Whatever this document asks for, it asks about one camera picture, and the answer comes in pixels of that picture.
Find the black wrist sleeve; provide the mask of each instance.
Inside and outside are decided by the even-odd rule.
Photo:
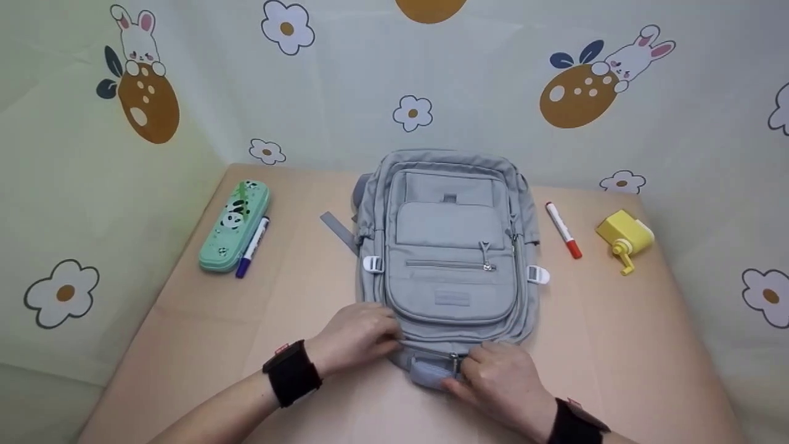
[[[556,421],[553,423],[548,444],[601,444],[603,442],[603,431],[608,429],[607,427],[601,429],[599,426],[578,417],[566,401],[556,398],[556,404],[559,408],[556,411]]]
[[[263,370],[268,374],[280,407],[291,406],[300,397],[319,389],[322,384],[318,370],[307,357],[303,341],[300,342],[302,344],[297,344],[298,350],[293,355]]]

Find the white flower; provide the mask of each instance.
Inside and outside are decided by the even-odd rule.
[[[742,272],[742,282],[742,298],[748,307],[760,311],[773,327],[789,328],[789,276],[776,269],[764,274],[747,269]]]
[[[304,6],[293,4],[285,7],[278,0],[263,4],[266,18],[260,22],[267,39],[279,45],[287,55],[296,55],[300,47],[315,41],[315,32],[309,27],[309,14]]]
[[[73,259],[58,263],[49,277],[34,282],[24,293],[24,305],[37,310],[36,323],[53,329],[69,317],[81,318],[93,306],[91,292],[99,283],[99,271],[82,267]]]
[[[606,191],[621,191],[623,193],[639,194],[641,187],[646,184],[646,178],[635,175],[630,170],[619,170],[613,176],[600,181],[600,187]]]
[[[277,162],[285,161],[285,155],[282,154],[282,149],[274,142],[252,139],[249,143],[252,144],[252,146],[249,147],[249,154],[256,159],[260,159],[264,164],[273,165]]]
[[[770,130],[783,130],[784,136],[789,136],[789,83],[785,84],[776,94],[776,110],[770,115],[767,126]]]
[[[432,108],[433,104],[424,97],[417,99],[415,96],[403,96],[400,99],[400,107],[394,110],[392,118],[410,133],[418,126],[430,125],[433,121],[433,115],[430,114]]]

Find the zipper pull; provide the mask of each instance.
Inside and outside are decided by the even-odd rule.
[[[488,260],[488,248],[490,248],[490,246],[490,242],[480,241],[480,248],[482,249],[482,269],[485,271],[493,271],[491,262]]]
[[[457,353],[450,353],[449,356],[452,358],[452,377],[457,378],[458,371],[460,370],[460,365],[458,362],[460,360],[460,356],[458,356]]]

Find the red cap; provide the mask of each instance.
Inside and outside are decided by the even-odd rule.
[[[575,239],[567,243],[567,249],[570,250],[570,254],[573,255],[574,259],[580,259],[583,256],[583,253],[581,253],[581,249],[578,248],[578,244],[575,242]]]

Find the dark blue leaf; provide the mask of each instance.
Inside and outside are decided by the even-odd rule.
[[[567,54],[566,52],[555,52],[551,56],[551,64],[555,68],[559,68],[560,70],[564,68],[569,68],[575,64],[573,61],[572,56]]]
[[[123,65],[111,47],[104,47],[104,59],[107,61],[107,68],[110,68],[110,72],[120,78],[123,75]]]
[[[96,85],[96,94],[102,99],[112,99],[115,97],[115,91],[118,89],[118,84],[112,79],[104,79]]]
[[[581,51],[581,57],[578,58],[580,63],[589,63],[594,60],[595,57],[600,55],[600,51],[603,50],[603,40],[595,40],[590,44],[586,45],[583,51]]]

